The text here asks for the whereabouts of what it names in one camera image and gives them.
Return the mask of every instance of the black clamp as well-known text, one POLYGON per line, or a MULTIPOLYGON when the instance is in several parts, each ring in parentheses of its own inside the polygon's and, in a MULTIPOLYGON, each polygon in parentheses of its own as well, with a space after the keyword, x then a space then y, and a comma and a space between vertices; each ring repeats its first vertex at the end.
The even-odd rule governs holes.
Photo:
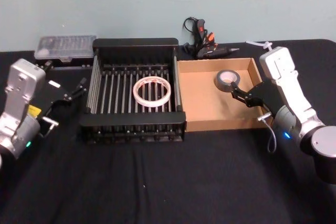
POLYGON ((248 107, 260 106, 272 113, 275 118, 277 112, 284 102, 281 99, 278 88, 270 80, 255 85, 251 90, 245 92, 241 90, 234 82, 232 86, 232 97, 248 107))

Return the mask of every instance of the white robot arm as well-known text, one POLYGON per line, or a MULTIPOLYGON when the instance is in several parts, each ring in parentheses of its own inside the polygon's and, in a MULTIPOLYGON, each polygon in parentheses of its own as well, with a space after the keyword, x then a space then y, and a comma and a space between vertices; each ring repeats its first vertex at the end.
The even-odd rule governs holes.
POLYGON ((271 84, 257 85, 248 92, 235 87, 233 98, 248 106, 263 106, 270 111, 275 124, 288 133, 302 151, 314 158, 318 176, 329 184, 336 184, 336 126, 325 126, 303 95, 289 50, 277 47, 262 55, 259 61, 268 78, 265 83, 271 84), (257 95, 246 99, 246 93, 257 95), (282 103, 274 97, 278 95, 282 103))

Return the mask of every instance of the zip tie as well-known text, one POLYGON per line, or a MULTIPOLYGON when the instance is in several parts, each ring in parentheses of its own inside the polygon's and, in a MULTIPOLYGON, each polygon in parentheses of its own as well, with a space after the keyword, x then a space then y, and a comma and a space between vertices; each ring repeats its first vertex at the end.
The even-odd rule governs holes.
POLYGON ((265 121, 265 119, 268 118, 268 117, 270 117, 270 116, 272 116, 272 114, 270 112, 268 112, 265 115, 262 115, 262 116, 258 117, 258 121, 259 122, 260 121, 263 122, 269 128, 269 130, 272 133, 271 137, 268 140, 267 151, 269 153, 273 154, 276 151, 276 149, 277 149, 277 138, 275 137, 275 133, 274 133, 273 129, 271 128, 271 126, 269 126, 268 123, 265 121), (270 150, 270 143, 271 143, 272 137, 273 137, 273 140, 274 140, 274 148, 273 148, 273 150, 270 150))
POLYGON ((272 45, 273 45, 273 43, 272 42, 269 42, 269 41, 266 41, 265 43, 258 43, 258 42, 253 42, 253 41, 249 41, 249 40, 247 40, 247 41, 245 41, 246 43, 248 43, 248 44, 251 44, 251 45, 255 45, 255 46, 259 46, 259 47, 263 47, 264 49, 268 49, 269 51, 271 51, 272 50, 272 45))

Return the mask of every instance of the open cardboard tray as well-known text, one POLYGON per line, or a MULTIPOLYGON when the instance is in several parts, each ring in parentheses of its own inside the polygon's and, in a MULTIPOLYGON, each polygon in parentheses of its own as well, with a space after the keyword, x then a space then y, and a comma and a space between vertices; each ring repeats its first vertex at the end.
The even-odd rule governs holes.
POLYGON ((265 127, 257 121, 260 107, 248 108, 219 91, 214 79, 219 71, 234 70, 240 75, 239 87, 249 91, 261 82, 253 58, 178 61, 178 74, 187 131, 251 129, 265 127))

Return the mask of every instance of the black electrical tape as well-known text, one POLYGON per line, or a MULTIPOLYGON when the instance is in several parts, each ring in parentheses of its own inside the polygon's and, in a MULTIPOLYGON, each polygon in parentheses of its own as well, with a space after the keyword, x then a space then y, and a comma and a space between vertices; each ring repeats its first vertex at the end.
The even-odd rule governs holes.
POLYGON ((237 85, 240 82, 239 74, 232 70, 222 70, 218 72, 215 78, 216 87, 223 92, 230 93, 232 91, 231 82, 237 85))

